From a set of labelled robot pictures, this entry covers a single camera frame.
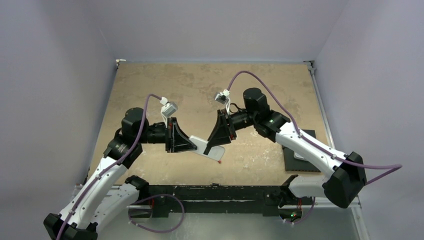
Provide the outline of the black perforated box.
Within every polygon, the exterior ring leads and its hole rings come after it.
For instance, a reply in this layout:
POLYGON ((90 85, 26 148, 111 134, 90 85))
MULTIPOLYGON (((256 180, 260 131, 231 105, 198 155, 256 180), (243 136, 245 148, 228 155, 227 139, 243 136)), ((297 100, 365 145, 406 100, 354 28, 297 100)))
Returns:
POLYGON ((287 172, 320 173, 321 171, 307 160, 294 158, 294 151, 282 146, 284 168, 287 172))

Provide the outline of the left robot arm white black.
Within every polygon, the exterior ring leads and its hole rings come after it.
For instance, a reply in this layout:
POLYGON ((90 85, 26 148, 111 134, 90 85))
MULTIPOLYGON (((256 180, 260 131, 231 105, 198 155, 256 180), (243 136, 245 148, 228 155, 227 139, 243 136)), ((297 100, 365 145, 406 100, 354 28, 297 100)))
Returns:
POLYGON ((200 144, 186 135, 177 119, 170 115, 176 108, 162 107, 162 122, 149 124, 146 111, 135 107, 126 111, 113 139, 108 143, 97 167, 82 189, 60 213, 50 213, 43 221, 53 240, 96 240, 100 231, 121 211, 132 204, 147 204, 152 212, 158 198, 150 184, 136 176, 128 177, 117 192, 107 196, 114 183, 143 152, 143 144, 164 144, 167 153, 196 152, 200 144))

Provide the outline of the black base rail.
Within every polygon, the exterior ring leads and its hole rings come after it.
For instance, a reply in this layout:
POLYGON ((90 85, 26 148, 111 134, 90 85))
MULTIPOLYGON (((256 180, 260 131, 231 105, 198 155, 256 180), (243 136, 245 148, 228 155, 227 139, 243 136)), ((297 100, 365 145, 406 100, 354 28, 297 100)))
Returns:
POLYGON ((168 194, 155 198, 154 217, 183 212, 274 217, 279 208, 300 202, 278 185, 150 185, 148 190, 151 196, 168 194))

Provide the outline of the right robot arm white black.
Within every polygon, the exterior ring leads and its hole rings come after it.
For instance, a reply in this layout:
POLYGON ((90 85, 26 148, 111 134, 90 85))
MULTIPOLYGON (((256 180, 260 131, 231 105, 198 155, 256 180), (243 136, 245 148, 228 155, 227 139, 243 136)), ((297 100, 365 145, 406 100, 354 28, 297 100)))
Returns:
POLYGON ((367 183, 365 171, 358 167, 363 163, 359 154, 345 154, 297 130, 293 120, 270 109, 259 88, 243 92, 244 108, 235 113, 230 113, 228 90, 217 93, 214 99, 225 108, 217 111, 215 126, 202 154, 209 156, 213 148, 234 141, 237 130, 252 126, 260 136, 299 154, 322 173, 321 177, 290 176, 281 186, 282 206, 303 197, 326 197, 346 209, 367 183))

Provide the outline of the white red remote control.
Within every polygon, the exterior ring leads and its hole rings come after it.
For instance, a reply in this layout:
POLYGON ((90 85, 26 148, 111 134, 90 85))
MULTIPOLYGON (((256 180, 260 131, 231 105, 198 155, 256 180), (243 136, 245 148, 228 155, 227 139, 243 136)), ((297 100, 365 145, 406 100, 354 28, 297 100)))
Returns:
POLYGON ((222 163, 222 157, 226 151, 223 146, 208 146, 207 140, 194 135, 191 135, 189 140, 196 146, 196 149, 190 152, 214 160, 219 164, 222 163))

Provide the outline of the aluminium frame rail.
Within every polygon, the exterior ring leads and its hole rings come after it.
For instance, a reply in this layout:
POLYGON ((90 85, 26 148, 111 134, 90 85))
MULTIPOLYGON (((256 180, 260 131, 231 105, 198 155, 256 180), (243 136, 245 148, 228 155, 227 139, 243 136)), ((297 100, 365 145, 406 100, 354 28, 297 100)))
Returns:
MULTIPOLYGON (((332 136, 330 125, 326 115, 326 111, 325 111, 321 94, 319 92, 318 84, 316 81, 316 76, 315 76, 316 68, 314 67, 314 61, 313 60, 304 61, 303 63, 306 65, 311 77, 311 81, 312 81, 313 88, 316 94, 317 102, 320 108, 322 120, 324 123, 328 145, 332 149, 334 149, 335 148, 334 139, 332 136)), ((348 172, 348 170, 355 170, 355 167, 350 166, 346 163, 342 163, 341 166, 334 167, 334 169, 335 169, 335 176, 330 177, 330 180, 328 180, 329 183, 328 182, 324 183, 324 193, 329 194, 327 198, 333 204, 335 204, 336 206, 340 208, 346 209, 350 206, 351 202, 356 198, 356 196, 352 194, 353 186, 356 182, 355 181, 353 181, 353 183, 351 182, 351 178, 348 172)))

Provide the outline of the white device on box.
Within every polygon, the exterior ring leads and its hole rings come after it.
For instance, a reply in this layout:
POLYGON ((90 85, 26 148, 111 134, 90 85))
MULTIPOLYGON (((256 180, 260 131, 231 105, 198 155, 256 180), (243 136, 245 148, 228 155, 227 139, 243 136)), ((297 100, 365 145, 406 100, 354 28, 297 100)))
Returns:
POLYGON ((303 156, 301 156, 301 155, 300 155, 300 154, 298 154, 297 152, 294 152, 294 153, 293 153, 293 157, 294 157, 295 159, 297 159, 297 160, 301 160, 301 161, 305 161, 305 160, 306 160, 303 156))

